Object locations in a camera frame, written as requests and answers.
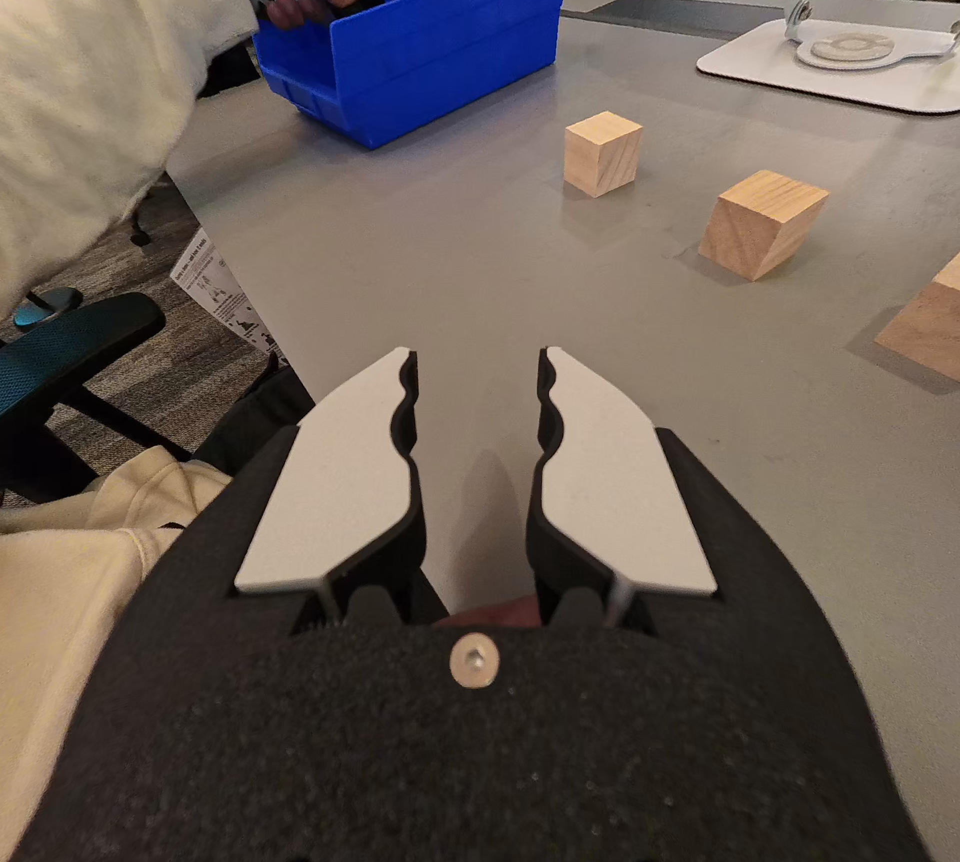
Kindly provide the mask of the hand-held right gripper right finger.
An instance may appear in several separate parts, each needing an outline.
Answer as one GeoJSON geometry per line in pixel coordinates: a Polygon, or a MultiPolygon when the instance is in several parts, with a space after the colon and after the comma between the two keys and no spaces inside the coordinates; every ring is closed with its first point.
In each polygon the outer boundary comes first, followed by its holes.
{"type": "Polygon", "coordinates": [[[540,456],[525,531],[537,608],[547,625],[585,589],[614,626],[643,595],[713,599],[719,583],[642,408],[558,346],[538,354],[540,456]]]}

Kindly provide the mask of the black office chair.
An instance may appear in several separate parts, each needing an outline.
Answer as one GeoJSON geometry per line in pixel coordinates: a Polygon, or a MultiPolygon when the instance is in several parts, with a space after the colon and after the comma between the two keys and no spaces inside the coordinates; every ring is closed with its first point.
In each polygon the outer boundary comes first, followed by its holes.
{"type": "Polygon", "coordinates": [[[32,328],[2,345],[1,488],[43,504],[81,493],[95,470],[47,428],[66,405],[142,448],[162,447],[177,461],[190,453],[122,412],[85,384],[166,325],[146,294],[100,300],[32,328]]]}

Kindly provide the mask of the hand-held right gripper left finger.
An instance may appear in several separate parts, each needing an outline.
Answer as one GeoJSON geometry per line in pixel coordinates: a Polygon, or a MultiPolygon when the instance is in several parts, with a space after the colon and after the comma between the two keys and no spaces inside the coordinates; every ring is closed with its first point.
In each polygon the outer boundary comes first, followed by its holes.
{"type": "Polygon", "coordinates": [[[345,620],[366,588],[413,621],[426,556],[417,442],[417,352],[397,347],[320,399],[296,426],[234,588],[309,593],[345,620]]]}

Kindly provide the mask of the dark grey mat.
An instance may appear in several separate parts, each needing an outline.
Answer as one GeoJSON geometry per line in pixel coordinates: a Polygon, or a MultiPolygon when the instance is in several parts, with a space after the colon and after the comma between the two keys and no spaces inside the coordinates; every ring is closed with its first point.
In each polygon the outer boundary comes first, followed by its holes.
{"type": "Polygon", "coordinates": [[[725,42],[771,21],[783,19],[782,12],[774,8],[689,0],[614,0],[590,11],[562,9],[560,14],[597,24],[643,28],[725,42]]]}

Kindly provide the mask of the blue plastic bin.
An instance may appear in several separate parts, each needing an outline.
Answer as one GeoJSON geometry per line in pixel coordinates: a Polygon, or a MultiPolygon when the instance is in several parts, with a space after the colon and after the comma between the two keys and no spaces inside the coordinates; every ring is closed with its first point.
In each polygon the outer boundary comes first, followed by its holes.
{"type": "Polygon", "coordinates": [[[376,149],[553,65],[562,2],[386,0],[253,45],[275,94],[376,149]]]}

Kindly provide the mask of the person's cream hoodie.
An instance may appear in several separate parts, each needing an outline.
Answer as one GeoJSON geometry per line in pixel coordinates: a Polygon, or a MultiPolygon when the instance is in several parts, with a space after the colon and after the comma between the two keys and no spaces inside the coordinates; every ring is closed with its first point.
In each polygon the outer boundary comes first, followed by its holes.
{"type": "Polygon", "coordinates": [[[232,478],[164,448],[80,493],[1,513],[1,858],[18,847],[114,626],[232,478]]]}

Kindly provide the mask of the person's black pants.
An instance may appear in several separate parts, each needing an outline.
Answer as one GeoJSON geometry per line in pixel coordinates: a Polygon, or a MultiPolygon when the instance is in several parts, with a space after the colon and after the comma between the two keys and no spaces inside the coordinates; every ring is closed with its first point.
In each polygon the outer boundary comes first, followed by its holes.
{"type": "Polygon", "coordinates": [[[282,367],[256,381],[230,407],[193,459],[234,477],[280,430],[296,426],[314,406],[294,369],[282,367]]]}

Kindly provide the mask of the printed cardboard box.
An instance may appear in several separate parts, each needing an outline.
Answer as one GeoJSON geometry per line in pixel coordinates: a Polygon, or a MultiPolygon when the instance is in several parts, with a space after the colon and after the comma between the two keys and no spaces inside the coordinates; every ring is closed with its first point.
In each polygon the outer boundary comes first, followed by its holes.
{"type": "Polygon", "coordinates": [[[266,323],[230,271],[210,236],[199,227],[176,259],[169,278],[237,338],[281,366],[287,360],[266,323]]]}

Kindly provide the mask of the wooden cube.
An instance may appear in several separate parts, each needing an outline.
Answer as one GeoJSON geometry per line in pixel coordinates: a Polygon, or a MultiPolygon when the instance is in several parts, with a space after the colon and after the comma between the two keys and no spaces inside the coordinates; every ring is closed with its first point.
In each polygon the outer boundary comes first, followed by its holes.
{"type": "Polygon", "coordinates": [[[605,111],[564,130],[563,180],[591,198],[634,183],[643,127],[605,111]]]}
{"type": "Polygon", "coordinates": [[[874,341],[959,382],[959,256],[884,327],[874,341]]]}
{"type": "Polygon", "coordinates": [[[755,172],[717,197],[698,253],[741,279],[758,281],[796,254],[829,196],[777,172],[755,172]]]}

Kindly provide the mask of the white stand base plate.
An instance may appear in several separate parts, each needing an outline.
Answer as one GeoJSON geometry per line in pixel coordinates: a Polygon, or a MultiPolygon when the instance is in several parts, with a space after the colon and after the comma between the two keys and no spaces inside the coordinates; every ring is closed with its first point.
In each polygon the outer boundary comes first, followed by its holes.
{"type": "Polygon", "coordinates": [[[815,19],[783,0],[771,21],[702,56],[697,70],[913,115],[958,113],[958,22],[949,30],[815,19]]]}

